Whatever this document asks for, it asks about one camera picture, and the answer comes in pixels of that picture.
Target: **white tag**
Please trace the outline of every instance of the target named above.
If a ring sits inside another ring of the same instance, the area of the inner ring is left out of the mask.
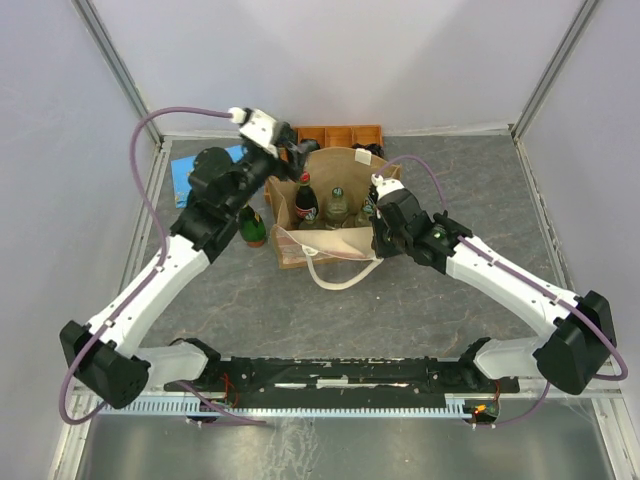
[[[364,148],[356,148],[356,162],[371,165],[371,152]]]

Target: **dark soda bottle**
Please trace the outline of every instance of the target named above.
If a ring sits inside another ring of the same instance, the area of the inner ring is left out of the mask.
[[[298,193],[296,194],[296,216],[302,221],[304,217],[311,214],[312,217],[318,216],[318,199],[311,188],[311,175],[304,172],[298,180]]]
[[[262,217],[249,204],[240,210],[237,222],[240,236],[247,242],[247,245],[253,248],[264,245],[267,239],[267,229]]]

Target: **gray mat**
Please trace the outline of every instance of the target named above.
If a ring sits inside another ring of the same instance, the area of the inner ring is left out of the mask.
[[[389,137],[387,158],[422,156],[437,172],[452,218],[487,244],[545,280],[553,281],[528,186],[508,136]],[[170,159],[234,140],[174,141]],[[429,212],[438,197],[419,165],[405,164],[404,182]],[[262,194],[251,202],[273,224]],[[174,206],[170,169],[158,211],[169,226]],[[152,236],[146,257],[158,248]],[[359,264],[317,270],[329,281],[350,278]],[[532,334],[522,321],[475,289],[420,267],[410,258],[388,259],[342,292],[316,286],[306,269],[279,270],[270,245],[247,247],[237,236],[219,259],[185,288],[145,338],[144,346],[197,336],[223,355],[456,356],[479,337]]]

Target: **bottle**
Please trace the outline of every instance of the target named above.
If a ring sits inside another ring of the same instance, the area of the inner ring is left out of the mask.
[[[324,217],[329,230],[336,230],[342,226],[349,216],[349,203],[342,188],[336,187],[331,191],[331,198],[327,202],[327,211]]]
[[[356,227],[370,227],[371,220],[369,220],[369,217],[371,217],[372,215],[373,205],[365,200],[364,205],[362,205],[362,208],[358,212],[358,215],[356,215]]]
[[[252,248],[261,247],[267,240],[267,229],[262,217],[246,204],[236,219],[240,236]]]
[[[317,215],[307,213],[304,220],[298,227],[299,230],[322,230],[324,229],[324,222],[318,218]]]
[[[298,181],[298,193],[296,193],[296,216],[302,221],[307,214],[318,216],[318,199],[311,188],[311,175],[304,172]]]

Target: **blue paper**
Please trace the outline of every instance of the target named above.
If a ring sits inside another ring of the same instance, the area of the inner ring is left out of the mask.
[[[225,148],[225,150],[231,155],[231,161],[238,163],[244,155],[244,147],[242,145],[236,145],[234,147]],[[193,162],[196,159],[193,157],[179,158],[171,162],[171,177],[173,178],[173,194],[176,201],[177,208],[184,208],[187,206],[187,196],[191,191],[191,185],[189,185],[189,174],[193,171]]]

